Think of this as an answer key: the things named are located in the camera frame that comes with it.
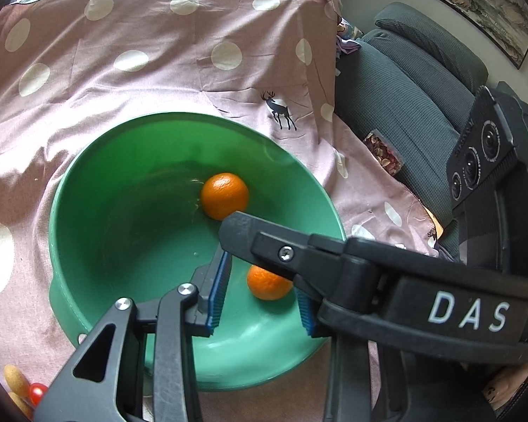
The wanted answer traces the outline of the person's right hand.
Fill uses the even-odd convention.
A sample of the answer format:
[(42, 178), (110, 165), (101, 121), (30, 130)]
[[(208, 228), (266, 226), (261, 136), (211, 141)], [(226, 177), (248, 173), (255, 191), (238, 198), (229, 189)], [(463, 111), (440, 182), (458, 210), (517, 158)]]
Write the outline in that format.
[(528, 364), (507, 367), (485, 386), (483, 394), (493, 410), (500, 410), (528, 378)]

